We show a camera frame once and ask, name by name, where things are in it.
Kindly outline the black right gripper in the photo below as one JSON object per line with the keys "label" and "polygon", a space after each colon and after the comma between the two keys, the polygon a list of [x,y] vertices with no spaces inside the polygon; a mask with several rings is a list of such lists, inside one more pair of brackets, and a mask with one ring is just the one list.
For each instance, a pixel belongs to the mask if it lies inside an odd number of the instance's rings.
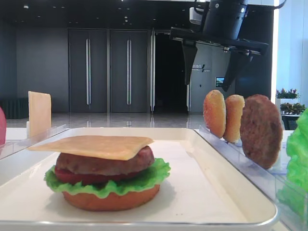
{"label": "black right gripper", "polygon": [[182,50],[185,62],[185,85],[191,81],[191,72],[196,53],[196,44],[222,48],[224,51],[231,51],[230,61],[222,83],[222,89],[228,91],[232,82],[245,70],[253,59],[252,54],[264,55],[269,45],[267,43],[247,39],[225,39],[210,35],[203,35],[202,32],[191,29],[172,27],[170,39],[182,41]]}

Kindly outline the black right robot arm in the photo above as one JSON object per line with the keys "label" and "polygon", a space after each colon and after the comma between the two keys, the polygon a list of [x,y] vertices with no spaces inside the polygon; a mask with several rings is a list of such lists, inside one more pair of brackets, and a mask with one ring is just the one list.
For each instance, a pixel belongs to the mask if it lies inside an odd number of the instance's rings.
{"label": "black right robot arm", "polygon": [[197,54],[198,43],[207,46],[221,47],[224,52],[233,52],[224,80],[220,85],[227,91],[231,83],[252,61],[254,55],[265,55],[268,44],[239,38],[242,22],[248,14],[248,3],[245,0],[211,0],[204,8],[191,8],[190,15],[198,15],[198,30],[172,27],[170,39],[180,40],[185,62],[185,85],[191,81],[193,63]]}

